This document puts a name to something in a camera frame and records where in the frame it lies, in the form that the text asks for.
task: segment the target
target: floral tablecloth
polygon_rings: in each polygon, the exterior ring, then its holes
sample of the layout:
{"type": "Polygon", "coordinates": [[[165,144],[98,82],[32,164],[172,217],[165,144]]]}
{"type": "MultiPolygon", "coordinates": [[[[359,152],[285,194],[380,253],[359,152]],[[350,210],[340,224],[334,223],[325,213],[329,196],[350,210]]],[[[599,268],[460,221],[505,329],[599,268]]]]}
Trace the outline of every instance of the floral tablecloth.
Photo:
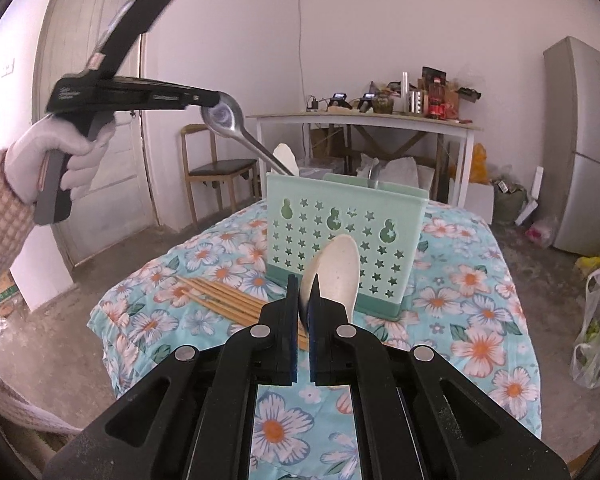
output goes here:
{"type": "MultiPolygon", "coordinates": [[[[258,298],[284,291],[264,278],[266,203],[259,202],[174,247],[113,287],[88,326],[102,339],[116,396],[183,344],[211,348],[241,327],[191,301],[175,275],[205,276],[258,298]]],[[[427,207],[409,286],[395,322],[354,313],[387,344],[430,345],[540,436],[540,375],[525,316],[502,253],[484,221],[427,207]]],[[[299,351],[298,383],[261,387],[252,479],[360,478],[347,386],[317,388],[299,351]]]]}

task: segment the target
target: chopstick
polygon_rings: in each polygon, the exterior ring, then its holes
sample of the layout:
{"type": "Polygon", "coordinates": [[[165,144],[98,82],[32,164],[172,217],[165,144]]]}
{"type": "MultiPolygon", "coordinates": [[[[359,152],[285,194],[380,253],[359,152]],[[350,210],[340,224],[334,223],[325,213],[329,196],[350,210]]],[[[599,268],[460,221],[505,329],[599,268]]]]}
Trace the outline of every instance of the chopstick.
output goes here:
{"type": "MultiPolygon", "coordinates": [[[[182,276],[176,276],[176,278],[185,285],[208,296],[207,299],[203,299],[191,292],[183,291],[183,294],[189,299],[216,314],[220,314],[243,326],[250,326],[258,322],[262,305],[265,304],[264,301],[240,290],[235,290],[224,283],[210,282],[201,278],[189,279],[182,276]]],[[[298,346],[302,350],[309,349],[308,338],[300,325],[298,325],[298,346]]]]}

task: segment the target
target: concrete floor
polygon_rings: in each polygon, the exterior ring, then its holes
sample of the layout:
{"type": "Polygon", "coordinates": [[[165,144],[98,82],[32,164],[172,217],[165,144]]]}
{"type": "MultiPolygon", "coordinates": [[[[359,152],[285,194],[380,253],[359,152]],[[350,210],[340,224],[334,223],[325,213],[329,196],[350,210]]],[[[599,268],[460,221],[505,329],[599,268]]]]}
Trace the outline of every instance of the concrete floor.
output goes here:
{"type": "MultiPolygon", "coordinates": [[[[600,437],[600,388],[586,390],[569,374],[582,323],[584,281],[574,256],[542,250],[520,230],[493,229],[528,319],[542,374],[543,440],[572,460],[600,437]]],[[[24,319],[18,313],[0,340],[0,373],[27,399],[84,427],[114,401],[99,339],[86,327],[91,309],[115,283],[193,231],[148,229],[75,272],[77,289],[24,319]]]]}

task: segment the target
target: door frame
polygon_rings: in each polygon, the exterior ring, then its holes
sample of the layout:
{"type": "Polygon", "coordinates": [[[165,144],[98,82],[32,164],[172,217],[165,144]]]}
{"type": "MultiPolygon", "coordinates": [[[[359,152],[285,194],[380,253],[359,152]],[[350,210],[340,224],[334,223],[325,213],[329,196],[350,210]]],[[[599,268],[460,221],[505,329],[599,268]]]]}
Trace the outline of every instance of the door frame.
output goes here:
{"type": "MultiPolygon", "coordinates": [[[[48,34],[49,24],[51,21],[51,14],[56,6],[57,0],[49,0],[49,4],[46,8],[45,17],[42,21],[42,28],[40,29],[40,35],[38,37],[38,45],[36,47],[36,59],[33,68],[33,81],[32,81],[32,91],[31,91],[31,123],[35,124],[39,121],[43,116],[43,111],[39,109],[40,104],[40,78],[42,77],[42,56],[43,56],[43,47],[46,41],[46,35],[48,34]]],[[[140,77],[144,77],[144,49],[146,46],[146,38],[145,34],[140,35],[140,41],[138,45],[138,67],[139,67],[139,75],[140,77]]],[[[154,190],[152,187],[152,182],[150,178],[150,172],[148,167],[148,158],[146,155],[146,139],[144,135],[144,112],[139,111],[139,129],[140,129],[140,141],[142,144],[142,158],[144,161],[144,172],[146,173],[146,180],[149,187],[149,199],[151,201],[152,211],[154,215],[155,224],[158,225],[158,213],[155,206],[154,200],[154,190]]],[[[71,272],[78,265],[88,261],[93,258],[97,254],[100,254],[102,251],[108,249],[102,249],[95,254],[92,254],[85,260],[81,260],[80,262],[74,262],[69,254],[69,250],[67,248],[66,242],[64,240],[64,235],[60,231],[59,227],[55,224],[51,224],[51,232],[54,235],[54,239],[56,240],[56,244],[58,245],[58,250],[62,256],[62,260],[66,268],[71,272]]]]}

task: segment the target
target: sticker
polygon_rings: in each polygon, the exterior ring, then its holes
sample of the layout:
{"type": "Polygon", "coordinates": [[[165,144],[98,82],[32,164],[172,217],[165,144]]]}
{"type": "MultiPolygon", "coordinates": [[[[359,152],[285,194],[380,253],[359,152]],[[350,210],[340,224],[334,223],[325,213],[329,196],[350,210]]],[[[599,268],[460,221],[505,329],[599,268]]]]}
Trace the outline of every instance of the sticker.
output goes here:
{"type": "Polygon", "coordinates": [[[89,62],[87,63],[87,68],[89,70],[97,70],[100,68],[102,61],[106,58],[106,54],[101,52],[94,52],[91,56],[89,62]]]}

